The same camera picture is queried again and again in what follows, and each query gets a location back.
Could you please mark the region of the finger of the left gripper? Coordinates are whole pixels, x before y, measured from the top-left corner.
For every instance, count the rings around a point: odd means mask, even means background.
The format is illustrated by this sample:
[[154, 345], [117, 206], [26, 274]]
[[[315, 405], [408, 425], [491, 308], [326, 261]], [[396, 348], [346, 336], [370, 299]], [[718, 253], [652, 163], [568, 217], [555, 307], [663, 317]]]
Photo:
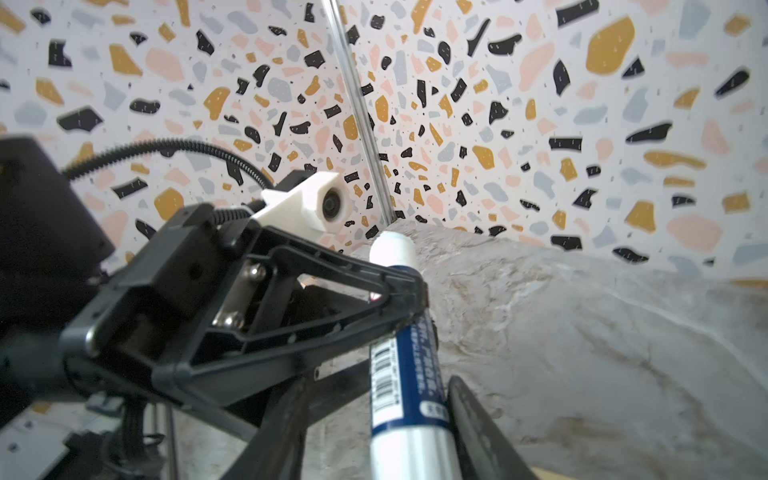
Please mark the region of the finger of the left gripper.
[[314, 381], [309, 393], [309, 420], [323, 420], [370, 389], [370, 361], [359, 362]]

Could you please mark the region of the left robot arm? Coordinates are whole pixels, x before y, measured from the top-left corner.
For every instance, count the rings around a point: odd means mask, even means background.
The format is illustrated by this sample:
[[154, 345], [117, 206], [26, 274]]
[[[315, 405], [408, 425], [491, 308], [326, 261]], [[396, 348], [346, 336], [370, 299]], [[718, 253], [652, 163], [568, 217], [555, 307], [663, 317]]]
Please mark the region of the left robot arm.
[[[254, 175], [260, 199], [199, 203], [151, 230], [114, 273], [114, 250], [72, 182], [152, 152], [195, 151]], [[199, 141], [115, 148], [58, 170], [29, 137], [1, 143], [1, 420], [37, 401], [97, 395], [163, 403], [246, 434], [322, 363], [414, 323], [427, 287], [322, 247], [349, 204], [333, 173], [277, 185]]]

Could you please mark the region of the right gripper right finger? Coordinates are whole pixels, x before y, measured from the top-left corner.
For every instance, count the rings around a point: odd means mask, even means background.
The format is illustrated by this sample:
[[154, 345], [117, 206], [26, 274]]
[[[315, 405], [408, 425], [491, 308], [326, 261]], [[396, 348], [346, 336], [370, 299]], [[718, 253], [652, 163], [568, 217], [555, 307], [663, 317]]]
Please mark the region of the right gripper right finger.
[[450, 378], [448, 405], [463, 479], [537, 479], [458, 375]]

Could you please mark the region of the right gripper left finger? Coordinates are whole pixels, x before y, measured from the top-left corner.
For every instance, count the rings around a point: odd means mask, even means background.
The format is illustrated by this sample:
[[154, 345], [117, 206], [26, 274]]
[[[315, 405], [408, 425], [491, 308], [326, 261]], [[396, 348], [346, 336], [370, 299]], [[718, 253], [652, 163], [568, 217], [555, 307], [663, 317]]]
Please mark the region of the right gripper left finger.
[[291, 385], [222, 479], [299, 479], [309, 417], [309, 383]]

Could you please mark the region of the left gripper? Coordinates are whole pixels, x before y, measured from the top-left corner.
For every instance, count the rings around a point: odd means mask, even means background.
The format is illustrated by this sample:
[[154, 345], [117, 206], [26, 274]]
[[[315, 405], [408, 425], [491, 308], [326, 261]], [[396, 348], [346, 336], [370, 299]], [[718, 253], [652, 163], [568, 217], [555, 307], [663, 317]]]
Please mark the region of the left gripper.
[[227, 408], [424, 312], [418, 273], [302, 240], [295, 221], [178, 211], [63, 330], [72, 394]]

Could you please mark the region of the blue white glue stick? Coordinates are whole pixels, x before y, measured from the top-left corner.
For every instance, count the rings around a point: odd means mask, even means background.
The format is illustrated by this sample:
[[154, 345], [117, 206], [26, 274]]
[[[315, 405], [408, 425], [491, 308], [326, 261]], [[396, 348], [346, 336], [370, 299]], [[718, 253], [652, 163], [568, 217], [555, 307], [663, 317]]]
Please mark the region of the blue white glue stick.
[[460, 479], [458, 453], [428, 310], [370, 348], [374, 479]]

